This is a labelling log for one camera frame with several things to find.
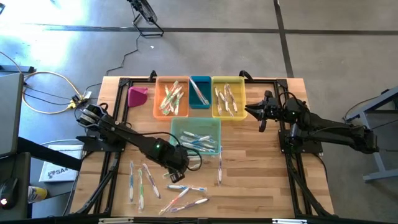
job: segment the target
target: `wooden tabletop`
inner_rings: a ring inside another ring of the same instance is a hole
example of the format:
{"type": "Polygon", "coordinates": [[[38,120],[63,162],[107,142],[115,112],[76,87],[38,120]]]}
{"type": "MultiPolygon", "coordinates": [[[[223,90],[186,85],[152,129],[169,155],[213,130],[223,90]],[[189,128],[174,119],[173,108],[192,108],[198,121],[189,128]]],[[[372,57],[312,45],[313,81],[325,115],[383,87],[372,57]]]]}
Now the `wooden tabletop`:
{"type": "MultiPolygon", "coordinates": [[[[120,77],[104,77],[98,103],[109,105],[108,113],[112,114],[120,77]]],[[[304,81],[301,78],[288,78],[289,91],[297,98],[307,100],[304,81]]],[[[158,121],[152,115],[154,104],[154,83],[135,83],[134,86],[149,88],[147,102],[136,108],[129,108],[127,121],[137,132],[170,131],[170,121],[158,121]]],[[[264,97],[264,91],[274,91],[272,85],[246,84],[247,103],[258,103],[264,97]]],[[[124,100],[120,107],[122,116],[124,100]]],[[[211,110],[191,110],[190,116],[209,116],[211,110]]],[[[221,122],[221,144],[223,146],[223,180],[221,187],[217,184],[218,157],[204,157],[203,166],[197,172],[186,171],[186,177],[178,184],[206,187],[207,193],[191,191],[178,201],[177,206],[185,205],[202,197],[210,200],[204,204],[182,210],[177,213],[166,213],[165,217],[240,217],[271,218],[294,217],[289,180],[284,155],[280,153],[277,131],[279,124],[269,121],[264,133],[258,132],[259,122],[248,115],[243,121],[221,122]]],[[[103,163],[103,152],[94,152],[88,156],[81,167],[73,198],[71,212],[77,211],[89,199],[98,186],[103,163]]],[[[317,200],[330,213],[333,213],[325,171],[321,162],[311,154],[303,154],[304,171],[308,188],[317,200]]],[[[174,199],[179,191],[166,189],[170,179],[163,179],[164,168],[149,161],[138,148],[127,144],[122,153],[118,179],[112,208],[113,217],[157,217],[160,209],[174,199]],[[129,163],[134,166],[134,201],[129,201],[129,163]],[[142,163],[149,166],[161,194],[158,199],[146,177],[144,182],[143,212],[138,212],[137,170],[142,163]]],[[[105,188],[102,208],[106,204],[109,185],[105,188]]],[[[300,208],[304,211],[302,196],[299,191],[300,208]]]]}

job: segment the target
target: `teal bin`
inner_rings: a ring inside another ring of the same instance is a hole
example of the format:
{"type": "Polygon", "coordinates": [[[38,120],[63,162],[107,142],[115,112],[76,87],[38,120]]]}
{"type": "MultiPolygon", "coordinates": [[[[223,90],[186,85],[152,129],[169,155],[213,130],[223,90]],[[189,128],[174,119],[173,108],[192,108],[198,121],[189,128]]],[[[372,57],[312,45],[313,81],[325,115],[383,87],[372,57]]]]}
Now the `teal bin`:
{"type": "MultiPolygon", "coordinates": [[[[214,152],[200,151],[202,155],[217,155],[221,148],[221,121],[218,118],[173,118],[171,131],[174,136],[183,144],[190,143],[200,136],[211,136],[211,139],[201,141],[196,146],[204,149],[213,149],[214,152]]],[[[170,137],[170,143],[177,145],[176,140],[170,137]]]]}
{"type": "Polygon", "coordinates": [[[211,107],[211,77],[209,76],[191,76],[191,79],[203,96],[209,101],[209,105],[204,105],[200,100],[192,86],[192,83],[189,83],[189,106],[192,109],[208,109],[211,107]]]}

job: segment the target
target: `box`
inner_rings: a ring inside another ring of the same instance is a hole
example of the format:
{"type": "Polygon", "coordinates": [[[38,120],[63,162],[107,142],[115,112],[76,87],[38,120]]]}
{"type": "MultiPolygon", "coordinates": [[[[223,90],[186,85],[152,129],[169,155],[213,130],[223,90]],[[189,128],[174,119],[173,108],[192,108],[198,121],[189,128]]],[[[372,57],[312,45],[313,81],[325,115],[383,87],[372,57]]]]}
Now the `box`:
{"type": "Polygon", "coordinates": [[[244,78],[243,77],[213,77],[211,79],[212,84],[212,109],[211,113],[214,118],[219,118],[223,121],[241,121],[248,115],[248,112],[244,110],[244,106],[246,105],[246,90],[244,88],[244,78]],[[225,110],[225,103],[221,98],[219,98],[219,102],[221,104],[222,113],[218,114],[218,107],[216,103],[216,94],[215,87],[224,95],[224,86],[225,84],[229,84],[231,87],[232,94],[234,95],[234,99],[236,102],[236,106],[238,107],[238,112],[235,113],[232,100],[228,98],[228,106],[234,116],[230,116],[229,112],[225,110]]]}
{"type": "Polygon", "coordinates": [[[192,83],[189,83],[189,106],[192,109],[208,109],[211,107],[211,77],[209,76],[191,76],[191,79],[203,96],[209,101],[209,105],[204,105],[197,95],[192,83]]]}
{"type": "MultiPolygon", "coordinates": [[[[200,136],[210,135],[214,140],[213,145],[215,152],[200,152],[203,155],[217,155],[220,153],[221,147],[221,121],[220,119],[214,118],[173,118],[170,132],[178,138],[182,143],[182,136],[192,138],[184,134],[184,131],[188,131],[192,134],[197,134],[200,136]]],[[[170,137],[170,143],[176,145],[177,142],[173,137],[170,137]]]]}
{"type": "Polygon", "coordinates": [[[176,117],[173,112],[170,112],[168,115],[164,115],[162,110],[160,109],[160,104],[163,99],[166,97],[165,86],[169,89],[173,86],[173,83],[178,81],[178,84],[182,86],[180,92],[184,92],[183,96],[180,99],[180,104],[178,106],[178,115],[177,117],[187,117],[189,108],[188,108],[188,96],[189,96],[189,78],[188,77],[157,77],[155,84],[155,100],[154,100],[154,117],[156,119],[167,121],[171,120],[173,117],[176,117]]]}

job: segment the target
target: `yellow bin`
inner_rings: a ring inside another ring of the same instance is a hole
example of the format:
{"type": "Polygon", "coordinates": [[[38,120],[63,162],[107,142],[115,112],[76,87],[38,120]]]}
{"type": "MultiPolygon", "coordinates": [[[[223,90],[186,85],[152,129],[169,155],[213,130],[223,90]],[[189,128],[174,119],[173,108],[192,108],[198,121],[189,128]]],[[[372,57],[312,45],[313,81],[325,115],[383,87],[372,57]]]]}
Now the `yellow bin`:
{"type": "Polygon", "coordinates": [[[246,105],[246,90],[244,88],[243,77],[213,77],[211,78],[211,84],[213,88],[211,90],[212,92],[211,95],[213,97],[211,113],[214,118],[219,118],[223,121],[241,121],[244,118],[246,118],[248,112],[244,110],[244,106],[246,105]],[[232,100],[228,98],[228,106],[232,114],[234,114],[234,116],[231,116],[229,112],[225,109],[225,103],[224,101],[221,100],[221,98],[219,99],[219,102],[221,104],[222,113],[221,115],[218,114],[215,87],[217,87],[217,89],[221,91],[222,94],[224,95],[224,86],[227,83],[231,87],[231,91],[232,94],[234,95],[236,106],[238,107],[238,112],[235,113],[232,105],[232,100]]]}

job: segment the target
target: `gray floor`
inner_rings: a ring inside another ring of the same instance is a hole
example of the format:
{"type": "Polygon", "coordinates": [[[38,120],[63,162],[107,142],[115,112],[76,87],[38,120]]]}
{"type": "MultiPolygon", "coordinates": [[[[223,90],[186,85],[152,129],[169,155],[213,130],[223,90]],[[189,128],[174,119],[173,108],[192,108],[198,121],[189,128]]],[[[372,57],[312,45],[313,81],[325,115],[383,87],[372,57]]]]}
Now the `gray floor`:
{"type": "MultiPolygon", "coordinates": [[[[2,2],[6,9],[0,25],[12,21],[131,27],[133,18],[124,0],[2,2]],[[35,16],[26,16],[30,12],[35,16]]],[[[164,27],[278,28],[272,0],[149,2],[164,27]]],[[[394,0],[280,0],[280,5],[286,29],[398,29],[398,2],[394,0]]],[[[135,32],[46,32],[10,23],[0,34],[0,49],[19,64],[61,73],[80,91],[101,82],[107,69],[117,67],[123,55],[135,49],[137,37],[135,32]]],[[[355,103],[396,86],[397,40],[396,35],[287,35],[294,76],[305,79],[311,110],[340,121],[355,103]]],[[[1,57],[0,63],[8,62],[1,57]]],[[[148,75],[151,70],[159,75],[237,75],[241,69],[256,77],[286,77],[279,34],[174,32],[161,39],[141,38],[139,52],[126,58],[123,69],[109,75],[148,75]]],[[[63,80],[50,75],[28,82],[58,95],[73,94],[63,80]]],[[[28,101],[42,110],[62,109],[28,101]]],[[[391,127],[383,130],[391,132],[391,127]]],[[[45,142],[83,133],[72,111],[49,116],[22,107],[20,136],[24,138],[45,142]]],[[[365,184],[362,175],[377,169],[372,156],[331,144],[324,144],[324,150],[337,215],[398,222],[398,178],[365,184]]],[[[386,156],[388,167],[398,168],[397,156],[386,156]]],[[[34,161],[32,169],[41,169],[41,163],[34,161]]],[[[66,199],[63,195],[35,204],[34,217],[60,215],[66,199]]]]}

